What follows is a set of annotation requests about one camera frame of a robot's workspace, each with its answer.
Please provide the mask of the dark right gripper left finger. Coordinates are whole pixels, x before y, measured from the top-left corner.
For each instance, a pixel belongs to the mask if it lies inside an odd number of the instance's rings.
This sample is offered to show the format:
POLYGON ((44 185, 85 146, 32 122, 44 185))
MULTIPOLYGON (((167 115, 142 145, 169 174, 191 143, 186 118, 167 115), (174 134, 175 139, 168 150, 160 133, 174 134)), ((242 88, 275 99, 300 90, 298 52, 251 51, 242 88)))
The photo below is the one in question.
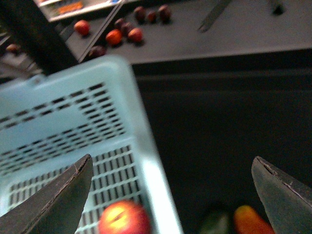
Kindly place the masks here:
POLYGON ((89 154, 0 218, 2 234, 73 234, 93 176, 89 154))

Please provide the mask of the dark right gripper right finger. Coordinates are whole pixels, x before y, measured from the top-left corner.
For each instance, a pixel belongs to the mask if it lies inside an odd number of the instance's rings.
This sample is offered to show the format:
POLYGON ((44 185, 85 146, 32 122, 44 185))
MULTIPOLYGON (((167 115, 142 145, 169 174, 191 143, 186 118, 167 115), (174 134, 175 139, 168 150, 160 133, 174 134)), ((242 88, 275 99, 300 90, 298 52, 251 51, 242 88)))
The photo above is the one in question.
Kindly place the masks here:
POLYGON ((276 234, 312 232, 312 189, 265 159, 252 163, 257 194, 276 234))

